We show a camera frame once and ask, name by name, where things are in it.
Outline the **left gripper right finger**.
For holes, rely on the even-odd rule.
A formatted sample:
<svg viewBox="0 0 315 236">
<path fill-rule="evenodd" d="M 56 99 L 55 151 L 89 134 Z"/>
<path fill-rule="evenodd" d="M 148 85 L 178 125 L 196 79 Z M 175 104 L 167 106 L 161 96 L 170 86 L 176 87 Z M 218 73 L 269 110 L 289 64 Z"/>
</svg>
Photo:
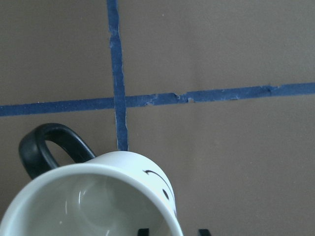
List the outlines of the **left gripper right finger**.
<svg viewBox="0 0 315 236">
<path fill-rule="evenodd" d="M 199 236 L 210 236 L 210 231 L 208 229 L 199 229 L 198 235 Z"/>
</svg>

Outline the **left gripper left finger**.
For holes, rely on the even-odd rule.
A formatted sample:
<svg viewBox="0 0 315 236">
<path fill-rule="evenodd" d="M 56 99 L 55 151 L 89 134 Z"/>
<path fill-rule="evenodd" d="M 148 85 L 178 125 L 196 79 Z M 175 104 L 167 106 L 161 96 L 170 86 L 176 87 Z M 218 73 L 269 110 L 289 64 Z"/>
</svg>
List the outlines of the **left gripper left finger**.
<svg viewBox="0 0 315 236">
<path fill-rule="evenodd" d="M 149 235 L 150 235 L 149 228 L 142 228 L 142 229 L 139 229 L 137 232 L 137 236 L 149 236 Z"/>
</svg>

